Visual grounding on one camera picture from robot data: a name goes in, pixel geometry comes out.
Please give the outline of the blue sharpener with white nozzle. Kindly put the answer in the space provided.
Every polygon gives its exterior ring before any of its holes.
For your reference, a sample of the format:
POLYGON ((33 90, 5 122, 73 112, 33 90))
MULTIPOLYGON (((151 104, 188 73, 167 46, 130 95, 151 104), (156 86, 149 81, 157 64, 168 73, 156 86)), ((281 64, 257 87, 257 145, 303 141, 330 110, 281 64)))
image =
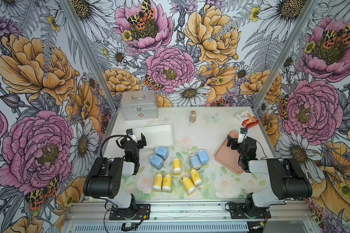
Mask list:
POLYGON ((199 170, 201 167, 200 159, 194 153, 191 153, 191 156, 189 158, 189 163, 192 169, 199 170))

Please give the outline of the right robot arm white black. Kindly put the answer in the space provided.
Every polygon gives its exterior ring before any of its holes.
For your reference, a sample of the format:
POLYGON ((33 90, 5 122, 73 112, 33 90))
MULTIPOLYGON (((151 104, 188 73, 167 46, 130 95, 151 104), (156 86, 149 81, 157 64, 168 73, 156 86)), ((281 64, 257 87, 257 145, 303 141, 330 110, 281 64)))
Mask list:
POLYGON ((293 159, 263 158, 257 159, 258 141, 243 136, 228 135, 226 146, 239 153, 238 164, 250 174, 269 176, 269 186, 247 194, 243 203, 228 202, 225 207, 232 219, 271 218, 272 205, 285 204, 285 200, 309 198, 312 186, 304 175, 299 163, 293 159))

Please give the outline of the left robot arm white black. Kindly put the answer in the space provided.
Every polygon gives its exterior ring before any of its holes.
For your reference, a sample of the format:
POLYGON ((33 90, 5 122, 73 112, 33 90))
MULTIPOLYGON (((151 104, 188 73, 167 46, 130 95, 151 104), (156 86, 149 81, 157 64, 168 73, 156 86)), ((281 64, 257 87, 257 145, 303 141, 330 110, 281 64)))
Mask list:
POLYGON ((119 148, 123 149, 124 156, 106 158, 100 151, 87 175, 83 186, 85 196, 94 199, 104 200, 112 204, 110 219, 118 220, 133 219, 137 216, 138 210, 135 197, 121 188, 121 180, 124 175, 137 175, 140 168, 140 149, 144 148, 146 138, 140 135, 138 141, 131 129, 126 135, 112 135, 107 137, 101 144, 101 148, 113 138, 119 148))

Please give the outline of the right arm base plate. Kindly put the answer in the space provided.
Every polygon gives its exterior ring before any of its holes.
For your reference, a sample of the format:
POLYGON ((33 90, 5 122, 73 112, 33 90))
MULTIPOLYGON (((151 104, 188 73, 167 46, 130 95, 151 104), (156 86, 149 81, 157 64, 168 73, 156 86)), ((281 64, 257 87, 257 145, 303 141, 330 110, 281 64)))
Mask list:
POLYGON ((225 209, 232 219, 270 219, 272 217, 269 208, 249 206, 245 203, 228 202, 225 209))

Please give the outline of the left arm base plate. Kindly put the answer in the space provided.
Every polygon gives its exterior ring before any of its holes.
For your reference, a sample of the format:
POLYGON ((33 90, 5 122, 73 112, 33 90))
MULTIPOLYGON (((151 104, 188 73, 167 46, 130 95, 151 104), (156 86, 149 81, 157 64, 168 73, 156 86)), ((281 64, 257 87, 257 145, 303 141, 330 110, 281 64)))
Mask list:
POLYGON ((151 204, 136 204, 129 208, 113 208, 109 214, 109 220, 148 220, 150 218, 151 204))

